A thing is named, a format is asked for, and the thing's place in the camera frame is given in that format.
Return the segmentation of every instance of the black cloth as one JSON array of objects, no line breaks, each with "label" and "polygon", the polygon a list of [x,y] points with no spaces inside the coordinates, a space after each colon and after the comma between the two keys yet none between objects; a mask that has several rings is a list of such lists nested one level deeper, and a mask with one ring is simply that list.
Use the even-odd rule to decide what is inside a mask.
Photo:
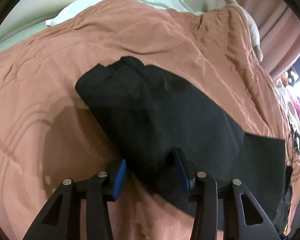
[{"label": "black cloth", "polygon": [[97,65],[75,89],[129,168],[179,209],[194,216],[196,206],[182,194],[167,160],[173,147],[215,179],[240,179],[275,218],[287,193],[284,140],[244,132],[187,80],[133,57]]}]

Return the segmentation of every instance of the wrinkled fabric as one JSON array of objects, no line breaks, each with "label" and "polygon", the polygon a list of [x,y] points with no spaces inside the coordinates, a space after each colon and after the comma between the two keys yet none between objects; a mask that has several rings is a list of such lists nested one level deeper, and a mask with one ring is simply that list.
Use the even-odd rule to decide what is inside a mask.
[{"label": "wrinkled fabric", "polygon": [[[245,132],[287,140],[286,115],[237,8],[195,16],[105,0],[0,53],[0,227],[10,240],[23,238],[65,178],[87,179],[116,158],[74,86],[96,64],[126,55],[185,78]],[[292,145],[286,147],[290,164]],[[293,167],[300,170],[300,163]],[[300,198],[297,172],[292,187],[293,218]],[[115,239],[187,240],[192,230],[191,216],[132,175],[109,212]]]}]

